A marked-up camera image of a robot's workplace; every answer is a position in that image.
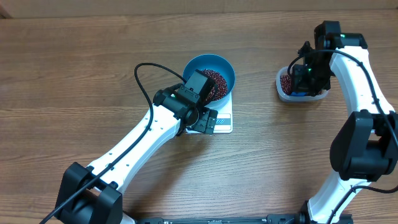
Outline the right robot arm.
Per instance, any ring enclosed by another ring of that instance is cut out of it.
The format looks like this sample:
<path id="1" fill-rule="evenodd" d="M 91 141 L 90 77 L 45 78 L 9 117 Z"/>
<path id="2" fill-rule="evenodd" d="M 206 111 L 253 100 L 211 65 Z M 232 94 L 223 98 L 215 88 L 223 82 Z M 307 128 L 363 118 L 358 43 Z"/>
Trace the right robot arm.
<path id="1" fill-rule="evenodd" d="M 392 194 L 371 186 L 397 164 L 397 112 L 384 97 L 369 63 L 362 34 L 343 33 L 338 21 L 314 29 L 315 45 L 305 42 L 287 69 L 291 94 L 316 97 L 340 84 L 348 119 L 330 147 L 331 174 L 321 189 L 295 215 L 294 223 L 352 223 L 343 210 L 361 191 Z"/>

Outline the blue plastic measuring scoop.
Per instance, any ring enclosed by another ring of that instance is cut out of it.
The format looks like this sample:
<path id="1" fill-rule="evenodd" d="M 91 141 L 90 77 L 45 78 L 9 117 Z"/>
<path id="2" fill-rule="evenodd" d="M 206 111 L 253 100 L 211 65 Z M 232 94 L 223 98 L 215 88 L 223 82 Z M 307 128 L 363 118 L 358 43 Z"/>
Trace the blue plastic measuring scoop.
<path id="1" fill-rule="evenodd" d="M 307 93 L 306 92 L 292 92 L 291 96 L 303 97 L 303 96 L 307 96 Z"/>

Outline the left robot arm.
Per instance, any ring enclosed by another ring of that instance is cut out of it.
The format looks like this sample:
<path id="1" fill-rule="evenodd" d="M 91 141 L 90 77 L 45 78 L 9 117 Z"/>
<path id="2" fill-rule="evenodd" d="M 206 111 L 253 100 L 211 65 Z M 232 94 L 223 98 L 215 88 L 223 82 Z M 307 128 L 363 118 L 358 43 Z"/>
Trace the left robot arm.
<path id="1" fill-rule="evenodd" d="M 143 119 L 117 145 L 87 167 L 74 162 L 64 173 L 53 216 L 62 223 L 135 223 L 123 210 L 133 177 L 168 140 L 187 128 L 212 134 L 216 110 L 207 107 L 211 87 L 181 83 L 148 99 Z"/>

